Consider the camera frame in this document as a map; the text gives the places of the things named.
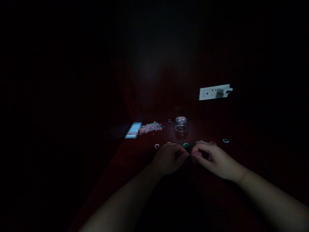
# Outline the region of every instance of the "teal hair tie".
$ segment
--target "teal hair tie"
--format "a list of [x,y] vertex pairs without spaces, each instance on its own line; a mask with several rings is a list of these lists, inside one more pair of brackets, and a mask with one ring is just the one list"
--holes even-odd
[[184,143],[184,144],[183,144],[183,147],[184,147],[184,148],[188,148],[189,146],[190,146],[190,144],[188,144],[188,143]]

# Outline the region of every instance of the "left hand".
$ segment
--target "left hand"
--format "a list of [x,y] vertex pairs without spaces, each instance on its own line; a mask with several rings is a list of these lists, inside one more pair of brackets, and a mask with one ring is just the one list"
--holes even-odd
[[[175,159],[176,152],[180,153],[178,159]],[[150,166],[162,176],[168,175],[179,169],[188,156],[189,153],[180,144],[167,143],[160,147]]]

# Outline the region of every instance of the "finger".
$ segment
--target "finger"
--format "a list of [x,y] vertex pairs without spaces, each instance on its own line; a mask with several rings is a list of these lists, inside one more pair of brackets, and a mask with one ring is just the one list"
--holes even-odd
[[182,166],[182,164],[186,161],[188,157],[189,157],[189,153],[184,152],[178,157],[178,159],[175,160],[176,170]]
[[166,145],[168,145],[168,146],[172,146],[172,145],[175,145],[175,144],[178,144],[178,143],[167,143]]
[[191,154],[203,167],[211,169],[213,163],[199,156],[197,153]]
[[200,141],[197,141],[195,143],[206,143],[206,144],[213,144],[213,143],[208,143],[208,142],[200,142]]
[[171,150],[176,153],[177,151],[181,151],[184,153],[188,153],[187,150],[180,144],[175,143],[174,145],[170,146]]
[[214,144],[211,144],[211,143],[198,142],[192,148],[191,154],[196,153],[199,150],[202,150],[202,151],[206,152],[207,154],[211,154],[215,147],[217,147],[217,146],[215,146]]

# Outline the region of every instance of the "small glass jar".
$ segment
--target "small glass jar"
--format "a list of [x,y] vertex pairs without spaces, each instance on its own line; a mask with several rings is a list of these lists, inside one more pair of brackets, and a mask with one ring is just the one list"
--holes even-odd
[[180,116],[177,117],[174,123],[175,131],[177,132],[185,132],[188,130],[187,118]]

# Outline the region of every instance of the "power socket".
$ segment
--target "power socket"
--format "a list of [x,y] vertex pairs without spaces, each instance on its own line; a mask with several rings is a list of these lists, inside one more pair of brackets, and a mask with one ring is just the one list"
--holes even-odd
[[229,91],[233,90],[232,88],[229,87],[229,84],[200,88],[199,100],[201,101],[201,100],[227,97],[228,96],[228,93],[226,93],[227,90]]

